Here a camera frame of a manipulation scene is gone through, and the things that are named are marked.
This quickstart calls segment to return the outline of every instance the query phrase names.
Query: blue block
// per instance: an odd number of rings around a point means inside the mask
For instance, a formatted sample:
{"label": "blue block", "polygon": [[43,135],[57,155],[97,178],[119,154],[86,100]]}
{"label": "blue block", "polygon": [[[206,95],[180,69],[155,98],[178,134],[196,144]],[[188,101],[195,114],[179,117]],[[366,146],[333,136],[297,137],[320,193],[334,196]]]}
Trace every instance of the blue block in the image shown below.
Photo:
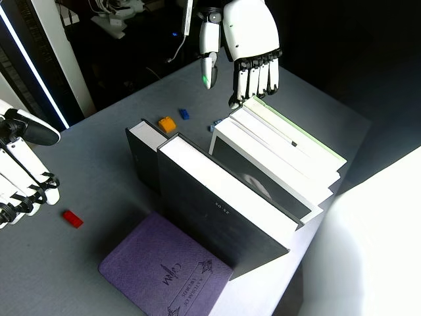
{"label": "blue block", "polygon": [[182,116],[184,120],[190,119],[190,115],[186,109],[180,109],[180,115]]}

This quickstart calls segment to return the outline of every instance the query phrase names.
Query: robotic hand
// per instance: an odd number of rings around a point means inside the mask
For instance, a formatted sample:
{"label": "robotic hand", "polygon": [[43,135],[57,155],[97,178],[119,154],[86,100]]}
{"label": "robotic hand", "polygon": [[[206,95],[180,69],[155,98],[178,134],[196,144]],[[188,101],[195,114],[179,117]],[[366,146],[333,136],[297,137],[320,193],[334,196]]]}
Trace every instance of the robotic hand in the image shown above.
{"label": "robotic hand", "polygon": [[246,99],[278,91],[278,58],[282,55],[278,29],[264,0],[233,0],[221,9],[207,8],[203,19],[200,53],[203,83],[216,82],[220,24],[224,27],[227,55],[234,61],[234,94],[229,104],[239,107]]}
{"label": "robotic hand", "polygon": [[47,123],[0,100],[0,228],[56,204],[59,181],[24,141],[53,145],[60,134]]}

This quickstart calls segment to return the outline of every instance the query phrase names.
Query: book with green edge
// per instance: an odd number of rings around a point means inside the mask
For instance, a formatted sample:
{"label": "book with green edge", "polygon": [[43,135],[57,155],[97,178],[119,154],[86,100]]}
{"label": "book with green edge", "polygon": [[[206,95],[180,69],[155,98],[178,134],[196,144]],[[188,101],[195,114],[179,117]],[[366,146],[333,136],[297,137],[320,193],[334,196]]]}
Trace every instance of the book with green edge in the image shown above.
{"label": "book with green edge", "polygon": [[342,158],[328,146],[317,140],[314,136],[297,126],[294,122],[277,112],[258,97],[253,97],[243,104],[243,108],[248,110],[254,117],[265,122],[275,130],[280,136],[290,141],[298,149],[308,156],[327,165],[332,170],[342,167],[347,160]]}

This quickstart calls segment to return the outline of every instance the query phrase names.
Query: orange block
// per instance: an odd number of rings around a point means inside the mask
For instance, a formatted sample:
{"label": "orange block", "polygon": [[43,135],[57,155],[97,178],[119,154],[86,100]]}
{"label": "orange block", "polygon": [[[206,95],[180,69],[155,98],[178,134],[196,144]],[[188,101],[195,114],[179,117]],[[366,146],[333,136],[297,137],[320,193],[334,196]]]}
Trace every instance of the orange block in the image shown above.
{"label": "orange block", "polygon": [[164,117],[158,122],[159,127],[166,133],[172,132],[177,128],[176,123],[170,117]]}

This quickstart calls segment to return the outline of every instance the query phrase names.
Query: table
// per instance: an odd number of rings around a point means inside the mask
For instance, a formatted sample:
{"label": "table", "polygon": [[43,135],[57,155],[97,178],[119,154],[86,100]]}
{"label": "table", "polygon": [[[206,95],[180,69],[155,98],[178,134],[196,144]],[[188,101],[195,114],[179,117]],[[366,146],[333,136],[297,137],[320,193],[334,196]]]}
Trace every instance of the table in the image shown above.
{"label": "table", "polygon": [[[97,271],[129,231],[161,207],[137,179],[124,129],[169,115],[179,132],[208,150],[207,126],[230,113],[233,65],[221,56],[218,66],[211,91],[202,87],[196,62],[73,126],[59,144],[36,148],[61,180],[61,200],[0,231],[0,314],[139,315]],[[366,119],[282,68],[280,91],[265,101],[344,156],[343,177],[370,126]],[[183,121],[179,108],[191,119]],[[85,222],[79,229],[61,217],[66,209]],[[271,315],[321,220],[296,232],[289,254],[230,281],[211,315]]]}

